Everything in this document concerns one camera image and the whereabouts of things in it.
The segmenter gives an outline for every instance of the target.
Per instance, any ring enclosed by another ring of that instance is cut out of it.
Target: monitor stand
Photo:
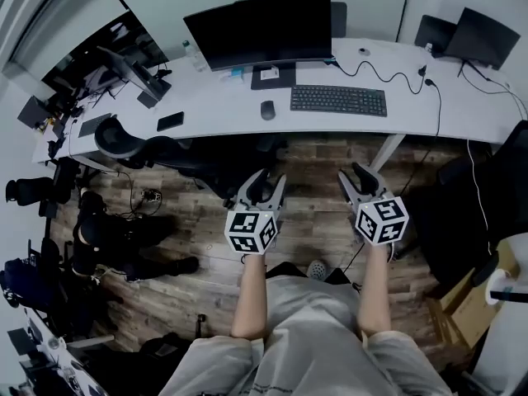
[[[158,79],[158,82],[162,86],[162,97],[163,97],[165,94],[167,94],[167,91],[171,89],[172,85],[166,81],[163,81],[162,79]],[[156,100],[154,97],[152,97],[150,94],[148,94],[145,91],[139,94],[138,101],[141,104],[143,104],[145,107],[147,107],[148,109],[151,109],[154,106],[156,106],[156,104],[158,104],[158,100]]]
[[[277,68],[279,75],[276,78],[263,79],[262,71]],[[253,66],[251,89],[291,88],[296,84],[295,63],[280,64],[278,66]]]

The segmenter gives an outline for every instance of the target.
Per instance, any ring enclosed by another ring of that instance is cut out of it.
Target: keyboard
[[[385,92],[367,88],[295,85],[290,109],[387,117]]]
[[[106,113],[105,115],[100,115],[95,119],[90,119],[82,123],[81,130],[79,130],[79,138],[83,136],[91,135],[96,133],[97,126],[101,124],[102,121],[108,119],[112,116],[111,113]]]

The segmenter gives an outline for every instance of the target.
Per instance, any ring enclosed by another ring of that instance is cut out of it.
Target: black office chair
[[[6,185],[6,202],[16,201],[19,206],[40,202],[39,216],[53,219],[57,204],[66,204],[75,188],[75,177],[80,172],[79,163],[71,158],[61,158],[53,179],[18,179]]]
[[[176,140],[166,136],[140,139],[127,133],[111,117],[97,127],[96,145],[106,156],[128,168],[154,164],[178,170],[197,185],[209,187],[223,200],[262,168],[276,163],[276,151],[285,147],[277,134],[245,134]]]
[[[528,232],[528,121],[519,122],[497,153],[475,166],[475,177],[487,233],[469,157],[447,163],[435,185],[406,198],[418,243],[440,283],[454,284],[473,267],[473,284],[482,283],[497,265],[498,243]]]

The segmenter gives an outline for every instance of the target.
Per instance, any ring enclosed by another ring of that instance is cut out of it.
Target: wooden floor
[[[274,174],[287,174],[283,221],[276,246],[266,254],[268,269],[283,261],[305,271],[314,259],[344,268],[359,245],[350,225],[350,207],[337,184],[337,171],[351,171],[351,162],[368,163],[376,155],[384,136],[372,134],[289,135],[289,148],[280,156]],[[414,167],[425,155],[430,141],[404,140],[381,173],[394,194],[399,194]],[[436,169],[464,153],[464,143],[437,141],[411,186],[434,181]],[[134,202],[145,188],[163,193],[161,215],[177,219],[177,231],[163,241],[151,257],[200,258],[200,271],[191,276],[164,276],[140,283],[126,283],[122,276],[106,273],[103,285],[123,296],[122,305],[110,303],[110,316],[118,325],[115,342],[122,350],[137,351],[146,340],[167,332],[192,339],[198,314],[205,314],[207,336],[229,333],[238,297],[243,265],[224,238],[226,211],[222,201],[208,191],[199,191],[192,181],[166,168],[128,171],[133,179]],[[92,189],[105,199],[111,213],[130,210],[130,184],[124,176],[101,174]],[[142,211],[152,209],[144,205]],[[77,217],[77,200],[60,207],[52,225],[57,243],[71,240]],[[408,228],[406,240],[413,237]],[[346,275],[362,282],[365,254],[360,253]],[[419,250],[389,266],[391,314],[395,329],[412,336],[437,369],[459,363],[467,351],[436,342],[423,294],[435,285]],[[106,332],[97,325],[98,332]]]

